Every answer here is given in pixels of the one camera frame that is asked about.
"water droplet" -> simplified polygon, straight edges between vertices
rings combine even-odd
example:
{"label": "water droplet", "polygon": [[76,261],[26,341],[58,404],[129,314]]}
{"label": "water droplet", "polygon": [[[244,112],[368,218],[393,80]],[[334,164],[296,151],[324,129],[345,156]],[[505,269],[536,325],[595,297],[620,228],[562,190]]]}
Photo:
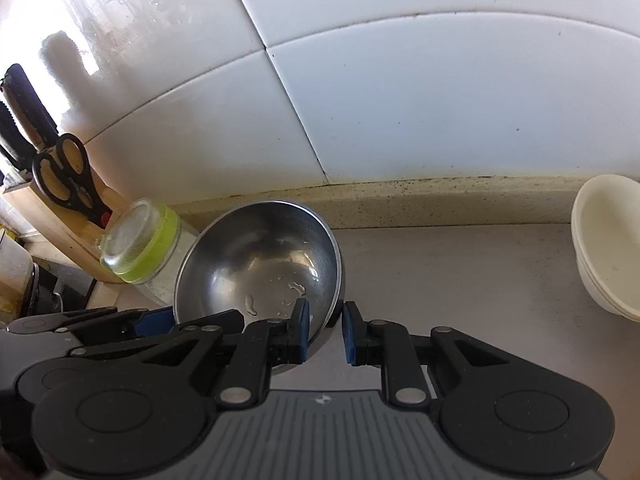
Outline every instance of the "water droplet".
{"label": "water droplet", "polygon": [[251,316],[258,315],[258,313],[254,309],[254,297],[251,294],[247,294],[244,297],[244,309],[246,310],[247,314],[250,314]]}
{"label": "water droplet", "polygon": [[292,288],[293,290],[295,290],[300,295],[300,297],[302,297],[302,296],[304,296],[306,294],[305,287],[303,287],[299,283],[290,282],[289,283],[289,288]]}

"gray countertop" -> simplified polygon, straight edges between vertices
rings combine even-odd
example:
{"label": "gray countertop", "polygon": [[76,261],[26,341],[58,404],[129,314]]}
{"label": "gray countertop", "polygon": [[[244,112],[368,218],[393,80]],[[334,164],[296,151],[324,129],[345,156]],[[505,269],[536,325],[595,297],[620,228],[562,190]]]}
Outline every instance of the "gray countertop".
{"label": "gray countertop", "polygon": [[[581,381],[603,395],[616,433],[600,471],[640,478],[640,324],[602,310],[578,276],[568,225],[338,230],[346,299],[364,319],[428,335],[461,332]],[[379,388],[380,373],[344,360],[340,325],[273,388]]]}

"metal screw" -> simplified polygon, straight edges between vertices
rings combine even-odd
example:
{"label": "metal screw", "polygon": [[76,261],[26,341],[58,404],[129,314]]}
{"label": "metal screw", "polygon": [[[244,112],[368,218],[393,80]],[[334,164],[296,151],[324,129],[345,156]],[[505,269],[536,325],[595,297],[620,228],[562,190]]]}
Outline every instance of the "metal screw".
{"label": "metal screw", "polygon": [[242,404],[251,399],[251,392],[242,386],[232,386],[220,392],[220,400],[229,404]]}
{"label": "metal screw", "polygon": [[420,404],[427,394],[419,388],[401,388],[396,391],[396,399],[403,404]]}

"wooden knife block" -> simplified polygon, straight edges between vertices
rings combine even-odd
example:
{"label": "wooden knife block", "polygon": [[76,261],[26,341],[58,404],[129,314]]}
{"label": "wooden knife block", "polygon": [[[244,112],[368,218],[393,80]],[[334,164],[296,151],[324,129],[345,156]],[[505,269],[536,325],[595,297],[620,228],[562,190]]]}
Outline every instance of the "wooden knife block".
{"label": "wooden knife block", "polygon": [[[129,202],[108,187],[92,170],[95,189],[113,211],[107,230],[128,207]],[[6,190],[2,197],[14,206],[51,244],[96,280],[122,283],[122,280],[100,264],[98,243],[105,234],[82,213],[54,204],[32,180]]]}

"tile wall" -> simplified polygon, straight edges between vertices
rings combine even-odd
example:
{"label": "tile wall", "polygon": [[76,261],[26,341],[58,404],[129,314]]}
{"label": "tile wall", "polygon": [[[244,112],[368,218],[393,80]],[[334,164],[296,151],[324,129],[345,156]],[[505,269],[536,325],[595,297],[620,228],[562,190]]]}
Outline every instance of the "tile wall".
{"label": "tile wall", "polygon": [[640,0],[0,0],[0,71],[169,203],[640,175],[639,37]]}

